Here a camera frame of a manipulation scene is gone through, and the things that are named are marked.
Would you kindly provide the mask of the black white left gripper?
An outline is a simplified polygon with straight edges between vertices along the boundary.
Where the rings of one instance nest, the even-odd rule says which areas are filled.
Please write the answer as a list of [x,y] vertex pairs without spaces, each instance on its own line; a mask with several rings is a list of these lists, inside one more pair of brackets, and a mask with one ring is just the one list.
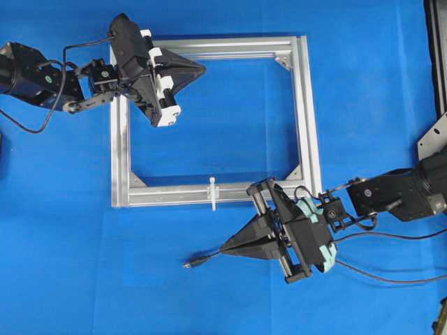
[[182,110],[174,95],[205,74],[205,67],[166,48],[153,47],[151,34],[141,34],[124,13],[111,21],[109,36],[129,98],[154,127],[175,124]]

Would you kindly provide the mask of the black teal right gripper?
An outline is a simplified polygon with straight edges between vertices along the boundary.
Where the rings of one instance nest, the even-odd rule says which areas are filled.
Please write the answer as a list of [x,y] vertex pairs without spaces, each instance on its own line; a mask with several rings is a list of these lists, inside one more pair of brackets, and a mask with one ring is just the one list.
[[294,283],[326,273],[335,264],[337,247],[323,212],[306,198],[294,201],[273,179],[247,189],[257,214],[222,246],[222,253],[261,260],[278,260],[284,280]]

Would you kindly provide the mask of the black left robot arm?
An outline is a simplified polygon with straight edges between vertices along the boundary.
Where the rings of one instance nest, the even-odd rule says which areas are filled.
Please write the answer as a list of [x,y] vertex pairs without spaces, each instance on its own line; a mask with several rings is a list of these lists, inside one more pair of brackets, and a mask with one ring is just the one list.
[[109,42],[116,63],[93,59],[77,66],[67,59],[46,59],[32,47],[8,42],[1,47],[1,94],[55,111],[76,114],[124,96],[153,127],[171,126],[182,110],[175,95],[206,67],[163,47],[121,13],[110,23]]

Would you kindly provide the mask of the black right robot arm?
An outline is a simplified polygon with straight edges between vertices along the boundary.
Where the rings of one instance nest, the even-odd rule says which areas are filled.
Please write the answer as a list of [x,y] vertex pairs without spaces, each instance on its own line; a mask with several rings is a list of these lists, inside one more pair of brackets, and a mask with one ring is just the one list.
[[356,217],[346,213],[332,190],[290,198],[273,177],[250,185],[247,195],[257,214],[220,247],[220,253],[278,260],[287,283],[310,277],[313,268],[326,273],[337,257],[334,232],[350,225],[371,231],[381,212],[406,222],[446,210],[446,149],[413,168],[357,178],[344,187]]

